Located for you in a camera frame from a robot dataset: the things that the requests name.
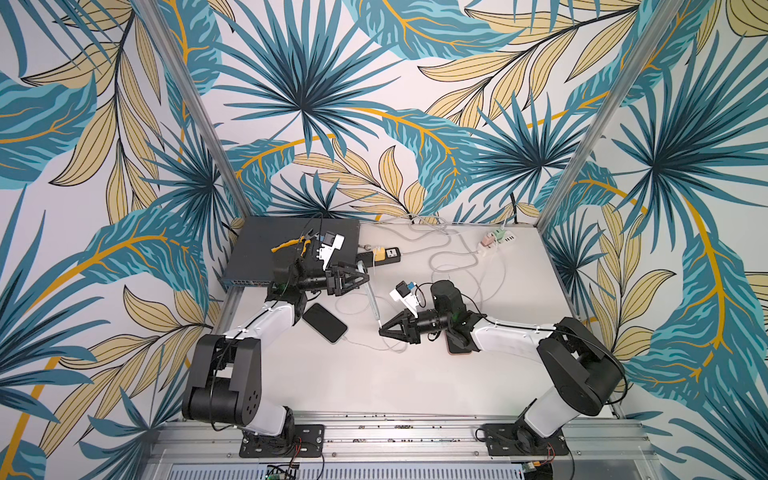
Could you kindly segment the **aluminium frame rail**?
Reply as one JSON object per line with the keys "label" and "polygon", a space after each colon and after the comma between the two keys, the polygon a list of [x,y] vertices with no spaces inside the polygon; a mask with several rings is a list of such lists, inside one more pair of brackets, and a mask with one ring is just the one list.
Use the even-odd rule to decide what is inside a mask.
{"label": "aluminium frame rail", "polygon": [[[513,423],[514,416],[329,413],[298,411],[298,424],[325,426],[323,453],[328,462],[489,460],[475,439],[483,424]],[[559,460],[653,460],[641,423],[613,417],[581,417],[563,428],[571,454]],[[161,429],[148,458],[161,463],[219,463],[241,460],[242,433],[221,432],[198,422],[171,422]]]}

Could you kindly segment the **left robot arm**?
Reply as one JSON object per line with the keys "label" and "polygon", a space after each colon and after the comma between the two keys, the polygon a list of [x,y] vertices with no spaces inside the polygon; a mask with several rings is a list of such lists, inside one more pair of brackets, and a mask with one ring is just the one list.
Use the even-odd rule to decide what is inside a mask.
{"label": "left robot arm", "polygon": [[302,318],[309,292],[340,297],[368,281],[365,267],[345,263],[308,270],[295,261],[276,268],[253,319],[197,342],[181,404],[183,418],[267,438],[290,437],[292,410],[262,393],[262,351]]}

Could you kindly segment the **yellow charger plug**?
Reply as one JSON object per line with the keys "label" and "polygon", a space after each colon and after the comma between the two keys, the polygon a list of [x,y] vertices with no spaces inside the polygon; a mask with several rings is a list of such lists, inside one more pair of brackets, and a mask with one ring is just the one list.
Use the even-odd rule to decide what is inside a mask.
{"label": "yellow charger plug", "polygon": [[384,247],[377,247],[372,253],[374,263],[383,263],[387,259],[387,253]]}

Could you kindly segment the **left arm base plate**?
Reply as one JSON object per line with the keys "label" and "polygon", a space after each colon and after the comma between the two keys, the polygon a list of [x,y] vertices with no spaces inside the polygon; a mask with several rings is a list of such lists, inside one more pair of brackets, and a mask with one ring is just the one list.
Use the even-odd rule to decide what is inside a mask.
{"label": "left arm base plate", "polygon": [[325,426],[297,424],[288,426],[278,436],[243,431],[239,457],[245,459],[320,458],[323,453]]}

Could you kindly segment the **dark grey network switch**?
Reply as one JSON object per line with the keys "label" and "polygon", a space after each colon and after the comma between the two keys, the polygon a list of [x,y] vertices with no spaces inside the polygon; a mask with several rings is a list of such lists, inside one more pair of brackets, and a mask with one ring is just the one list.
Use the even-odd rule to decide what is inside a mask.
{"label": "dark grey network switch", "polygon": [[[316,254],[319,237],[327,232],[345,237],[342,248],[334,252],[328,268],[338,263],[353,264],[360,227],[360,222],[353,219],[248,217],[234,244],[221,282],[227,287],[266,286],[275,278],[277,271],[285,272],[295,261],[299,261],[306,271],[322,271],[322,263],[317,260]],[[272,247],[302,235],[312,238],[304,256],[300,255],[299,246],[271,252]]]}

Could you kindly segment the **yellow black pliers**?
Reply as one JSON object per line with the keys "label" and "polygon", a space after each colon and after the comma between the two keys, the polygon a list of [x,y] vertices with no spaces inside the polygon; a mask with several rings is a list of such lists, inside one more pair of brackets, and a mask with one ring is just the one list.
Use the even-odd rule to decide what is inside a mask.
{"label": "yellow black pliers", "polygon": [[311,243],[312,243],[312,238],[310,236],[302,235],[299,238],[288,240],[288,241],[285,241],[285,242],[281,243],[280,245],[278,245],[276,247],[272,247],[271,248],[271,252],[272,253],[276,253],[276,252],[278,252],[278,251],[280,251],[282,249],[286,249],[288,247],[299,246],[300,249],[301,249],[300,255],[304,256],[306,251],[307,251],[307,249],[308,249],[308,246]]}

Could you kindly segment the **mint case phone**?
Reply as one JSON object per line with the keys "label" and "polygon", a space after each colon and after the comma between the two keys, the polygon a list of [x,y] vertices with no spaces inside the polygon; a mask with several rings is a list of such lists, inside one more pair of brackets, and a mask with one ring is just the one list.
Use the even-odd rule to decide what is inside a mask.
{"label": "mint case phone", "polygon": [[348,326],[342,320],[321,304],[310,306],[302,318],[331,344],[336,344],[348,330]]}

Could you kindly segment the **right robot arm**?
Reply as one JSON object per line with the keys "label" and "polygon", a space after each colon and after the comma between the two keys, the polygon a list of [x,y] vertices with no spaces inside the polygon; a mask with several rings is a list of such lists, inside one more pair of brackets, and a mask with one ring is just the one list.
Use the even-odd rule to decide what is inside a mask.
{"label": "right robot arm", "polygon": [[426,334],[443,332],[463,350],[528,358],[543,365],[549,375],[552,386],[512,425],[480,428],[486,442],[515,444],[528,451],[544,446],[576,417],[597,416],[626,379],[621,362],[574,318],[543,326],[503,323],[481,312],[477,304],[467,306],[469,297],[449,280],[430,284],[433,307],[423,309],[416,290],[401,282],[390,292],[406,308],[382,324],[380,336],[416,345]]}

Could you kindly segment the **white power strip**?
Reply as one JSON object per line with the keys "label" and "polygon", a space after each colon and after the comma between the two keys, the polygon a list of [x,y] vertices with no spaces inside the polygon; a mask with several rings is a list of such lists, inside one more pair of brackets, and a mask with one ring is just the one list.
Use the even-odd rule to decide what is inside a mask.
{"label": "white power strip", "polygon": [[507,244],[507,243],[509,243],[511,241],[514,241],[516,239],[516,237],[515,237],[515,235],[513,233],[507,232],[507,231],[505,231],[505,232],[506,232],[506,234],[505,234],[503,239],[496,239],[495,238],[496,239],[495,245],[501,246],[501,245]]}

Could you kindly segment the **black power strip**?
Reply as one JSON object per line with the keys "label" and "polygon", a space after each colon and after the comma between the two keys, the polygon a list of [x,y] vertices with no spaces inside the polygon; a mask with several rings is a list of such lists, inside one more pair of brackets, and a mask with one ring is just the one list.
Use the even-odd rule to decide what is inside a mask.
{"label": "black power strip", "polygon": [[401,259],[402,255],[398,247],[375,247],[356,255],[356,261],[362,262],[366,268],[399,263]]}

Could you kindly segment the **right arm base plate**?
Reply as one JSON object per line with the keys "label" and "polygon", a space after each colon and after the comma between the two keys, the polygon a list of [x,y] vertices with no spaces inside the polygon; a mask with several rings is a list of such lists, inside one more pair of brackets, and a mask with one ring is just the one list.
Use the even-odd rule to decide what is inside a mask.
{"label": "right arm base plate", "polygon": [[477,433],[490,456],[551,458],[570,454],[561,429],[549,437],[541,437],[525,422],[487,423]]}

